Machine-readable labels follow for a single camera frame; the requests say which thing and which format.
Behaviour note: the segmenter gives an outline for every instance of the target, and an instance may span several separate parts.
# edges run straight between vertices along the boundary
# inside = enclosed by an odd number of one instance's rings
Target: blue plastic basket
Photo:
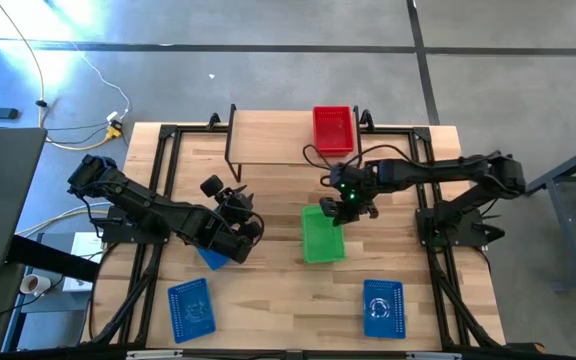
[[[215,271],[220,267],[226,265],[228,260],[230,260],[228,257],[223,256],[220,253],[214,252],[212,250],[204,250],[201,248],[197,248],[197,251],[199,251],[199,255],[201,255],[201,257],[204,259],[206,264],[208,264],[210,270],[212,271]]]
[[[364,280],[364,335],[406,338],[404,289],[401,282]]]
[[[168,304],[175,343],[215,332],[215,317],[206,279],[169,288]]]

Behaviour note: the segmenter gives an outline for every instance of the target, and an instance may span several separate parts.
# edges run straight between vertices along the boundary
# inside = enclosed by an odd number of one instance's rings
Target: wooden table
[[[147,186],[152,170],[160,123],[135,125],[124,172]],[[461,154],[457,130],[431,127],[438,160]],[[225,134],[184,134],[172,199],[214,205],[199,189],[212,174],[226,185],[236,185],[224,162]],[[403,136],[362,135],[364,149],[393,144],[409,151]],[[283,151],[267,145],[259,151]],[[166,173],[170,149],[164,156]],[[379,149],[366,159],[398,157]],[[213,272],[192,246],[174,239],[164,249],[147,346],[211,349],[319,349],[319,350],[439,350],[441,348],[425,251],[419,246],[413,212],[418,207],[413,189],[376,198],[378,219],[345,226],[347,259],[338,263],[304,264],[300,212],[321,196],[335,194],[319,185],[323,170],[303,165],[247,165],[243,183],[255,193],[255,210],[266,221],[263,241],[241,265],[231,263]],[[163,178],[158,192],[163,191]],[[441,185],[445,199],[468,188],[467,182]],[[102,268],[95,301],[98,333],[126,296],[134,245],[120,245]],[[503,343],[504,336],[486,262],[472,249],[456,248],[455,259],[465,303],[489,334]],[[175,344],[167,289],[205,277],[213,301],[217,331]],[[399,280],[404,284],[405,340],[363,335],[362,282],[364,279]],[[447,306],[451,334],[457,338],[452,306]],[[135,335],[141,313],[133,317]]]

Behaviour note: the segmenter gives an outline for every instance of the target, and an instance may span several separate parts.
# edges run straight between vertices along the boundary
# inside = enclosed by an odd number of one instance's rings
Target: red plastic basket
[[[312,109],[315,147],[324,156],[345,156],[354,149],[348,106],[315,106]]]

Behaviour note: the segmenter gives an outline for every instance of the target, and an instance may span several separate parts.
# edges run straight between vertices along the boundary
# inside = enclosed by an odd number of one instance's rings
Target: wooden tabletop
[[[312,111],[237,110],[232,125],[230,161],[233,164],[306,165],[302,149],[314,144],[312,121]],[[327,159],[331,163],[346,162],[357,154],[354,117],[352,139],[352,152]],[[310,149],[307,154],[314,163],[321,163],[314,150]]]
[[[159,123],[135,125],[124,172],[147,186],[152,170]],[[431,127],[438,160],[461,154],[457,130]],[[199,189],[212,174],[227,186],[236,185],[224,162],[225,134],[184,134],[177,166],[173,200],[214,205]],[[364,148],[393,144],[409,152],[403,136],[362,135]],[[164,156],[162,174],[170,155]],[[398,157],[379,149],[366,159]],[[164,249],[152,311],[147,346],[211,349],[321,349],[321,350],[439,350],[440,342],[425,251],[419,246],[413,212],[418,207],[413,189],[376,198],[378,219],[362,218],[344,227],[347,258],[328,264],[305,264],[301,245],[301,209],[334,196],[319,185],[323,170],[296,165],[247,165],[242,183],[255,193],[254,210],[266,221],[263,241],[241,265],[230,263],[211,271],[192,246],[179,239]],[[160,181],[163,191],[165,176]],[[468,188],[467,182],[444,183],[452,199]],[[126,296],[135,246],[120,245],[104,264],[97,285],[95,333],[116,312]],[[493,287],[486,262],[468,248],[456,248],[455,260],[464,302],[489,334],[503,343]],[[167,289],[205,277],[208,281],[217,331],[175,344]],[[398,280],[404,284],[405,340],[363,335],[362,283],[364,279]],[[133,317],[137,329],[141,300]],[[457,338],[452,306],[447,306],[453,339]]]

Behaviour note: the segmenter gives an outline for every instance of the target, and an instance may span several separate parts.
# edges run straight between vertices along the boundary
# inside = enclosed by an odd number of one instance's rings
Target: gray floor
[[[405,0],[2,3],[32,39],[413,45]],[[576,1],[417,0],[417,7],[427,46],[576,47]],[[0,13],[0,38],[15,37]],[[53,106],[46,126],[97,123],[123,109],[122,98],[100,83],[76,52],[37,53],[46,78],[46,100]],[[214,111],[225,116],[231,102],[248,109],[348,103],[371,109],[379,123],[428,123],[413,54],[91,52],[87,56],[131,97],[134,110],[126,119],[128,132],[135,121],[205,121]],[[441,124],[458,126],[465,154],[494,149],[513,153],[530,180],[576,152],[576,57],[435,55],[428,57],[428,63]],[[20,43],[0,43],[0,106],[22,111],[19,120],[0,126],[35,126],[33,102],[38,93],[27,50]],[[89,133],[53,136],[76,140]],[[91,151],[119,163],[125,152],[121,140]],[[66,194],[65,180],[82,156],[46,145],[20,229],[80,205]],[[539,341],[550,352],[576,355],[576,291],[552,291],[552,282],[569,276],[570,270],[548,198],[537,194],[500,202],[494,213],[503,215],[496,222],[507,231],[490,250],[507,340]],[[90,230],[85,218],[50,228],[77,230]],[[62,336],[47,342],[33,334],[66,320],[48,315],[29,320],[21,346],[59,345]]]

